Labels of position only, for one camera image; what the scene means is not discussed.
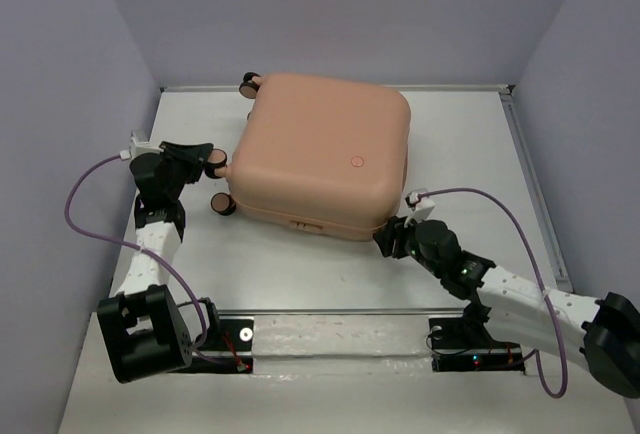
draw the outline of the lavender wall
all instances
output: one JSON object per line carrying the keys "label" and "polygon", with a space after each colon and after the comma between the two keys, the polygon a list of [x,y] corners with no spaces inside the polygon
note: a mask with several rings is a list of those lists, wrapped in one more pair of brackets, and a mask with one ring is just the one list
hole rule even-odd
{"label": "lavender wall", "polygon": [[563,0],[115,0],[160,85],[515,83]]}
{"label": "lavender wall", "polygon": [[[116,250],[62,216],[86,167],[149,128],[159,91],[112,0],[0,0],[0,431],[57,432]],[[106,167],[75,217],[123,232],[133,196]]]}
{"label": "lavender wall", "polygon": [[[640,305],[640,0],[566,0],[516,89],[576,290]],[[640,403],[630,402],[640,432]]]}

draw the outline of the black caster wheel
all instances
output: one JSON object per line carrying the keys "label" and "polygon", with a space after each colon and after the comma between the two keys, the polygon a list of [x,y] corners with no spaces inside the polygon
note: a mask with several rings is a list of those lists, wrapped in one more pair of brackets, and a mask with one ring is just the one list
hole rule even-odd
{"label": "black caster wheel", "polygon": [[215,171],[227,165],[227,153],[222,149],[214,149],[204,165],[204,174],[210,179],[222,179]]}
{"label": "black caster wheel", "polygon": [[260,86],[253,81],[243,81],[238,88],[240,94],[247,99],[255,99],[258,95],[258,89]]}
{"label": "black caster wheel", "polygon": [[256,72],[245,72],[244,76],[242,76],[242,82],[250,81],[254,77],[260,77],[260,74]]}
{"label": "black caster wheel", "polygon": [[236,203],[229,194],[219,192],[211,198],[211,209],[221,216],[230,216],[236,212]]}

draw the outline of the white connector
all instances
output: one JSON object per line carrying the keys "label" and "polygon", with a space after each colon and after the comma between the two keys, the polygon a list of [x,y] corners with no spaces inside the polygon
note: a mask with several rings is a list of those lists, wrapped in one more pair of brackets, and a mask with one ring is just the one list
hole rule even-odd
{"label": "white connector", "polygon": [[133,131],[129,138],[129,149],[120,151],[120,159],[130,161],[148,152],[158,153],[162,152],[162,149],[159,146],[150,144],[143,131]]}
{"label": "white connector", "polygon": [[429,217],[433,208],[436,207],[436,204],[427,197],[427,193],[428,191],[426,189],[418,189],[411,191],[407,197],[405,197],[405,202],[409,209],[411,209],[411,214],[409,214],[407,220],[404,221],[405,227],[424,221]]}

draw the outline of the suitcase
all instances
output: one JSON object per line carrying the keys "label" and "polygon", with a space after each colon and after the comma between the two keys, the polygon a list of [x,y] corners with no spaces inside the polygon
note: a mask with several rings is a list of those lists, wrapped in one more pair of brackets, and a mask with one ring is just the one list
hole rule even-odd
{"label": "suitcase", "polygon": [[[398,91],[250,72],[240,93],[255,101],[230,164],[216,169],[229,194],[213,196],[214,211],[237,207],[252,218],[358,241],[397,212],[411,119]],[[218,165],[220,152],[212,154]]]}

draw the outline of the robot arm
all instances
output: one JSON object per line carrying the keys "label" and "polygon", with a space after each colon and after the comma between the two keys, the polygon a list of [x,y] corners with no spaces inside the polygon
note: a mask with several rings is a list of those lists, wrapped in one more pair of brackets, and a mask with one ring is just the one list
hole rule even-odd
{"label": "robot arm", "polygon": [[412,193],[407,203],[419,207],[407,218],[393,217],[374,235],[384,257],[413,258],[451,295],[470,301],[463,319],[493,340],[557,355],[547,296],[560,325],[567,359],[608,389],[625,397],[640,397],[640,313],[629,300],[614,293],[604,300],[555,289],[543,293],[537,284],[462,250],[444,222],[426,220],[433,202],[428,198],[415,202],[420,199],[420,193]]}
{"label": "robot arm", "polygon": [[[186,184],[197,182],[204,172],[217,177],[226,155],[213,155],[212,144],[181,146],[163,142],[151,146],[135,134],[129,151],[130,170],[139,194],[134,218],[137,245],[129,271],[115,295],[100,301],[98,321],[107,353],[119,382],[187,367],[192,344],[187,326],[167,287],[169,272],[145,252],[172,262],[186,226],[179,201]],[[139,321],[151,328],[133,330]]]}

